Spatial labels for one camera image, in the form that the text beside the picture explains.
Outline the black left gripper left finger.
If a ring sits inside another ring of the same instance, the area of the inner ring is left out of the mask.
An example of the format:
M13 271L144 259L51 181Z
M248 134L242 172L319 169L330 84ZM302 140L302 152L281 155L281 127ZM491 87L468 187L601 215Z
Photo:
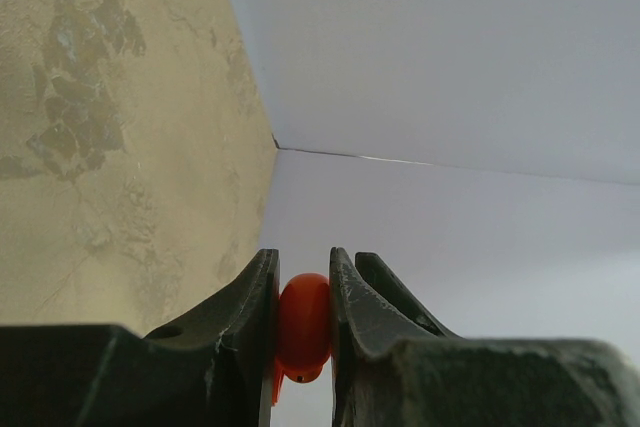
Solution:
M5 426L266 426L279 256L138 336L120 325L5 326Z

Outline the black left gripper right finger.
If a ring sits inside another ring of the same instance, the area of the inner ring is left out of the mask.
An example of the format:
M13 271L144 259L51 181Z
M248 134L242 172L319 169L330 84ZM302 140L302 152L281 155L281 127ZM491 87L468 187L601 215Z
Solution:
M639 371L586 339L437 337L330 254L336 426L635 426Z

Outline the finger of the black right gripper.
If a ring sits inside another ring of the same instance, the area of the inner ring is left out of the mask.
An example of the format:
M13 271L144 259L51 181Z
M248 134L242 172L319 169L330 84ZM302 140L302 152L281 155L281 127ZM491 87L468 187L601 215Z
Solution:
M459 338L426 309L378 254L358 252L355 268L373 290L414 324L437 337Z

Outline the orange earbud charging case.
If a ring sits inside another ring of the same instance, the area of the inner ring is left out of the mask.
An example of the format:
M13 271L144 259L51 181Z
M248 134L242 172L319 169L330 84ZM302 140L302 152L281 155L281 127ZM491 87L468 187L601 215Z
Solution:
M284 377L314 381L331 354L329 280L318 273L293 277L279 296L272 405Z

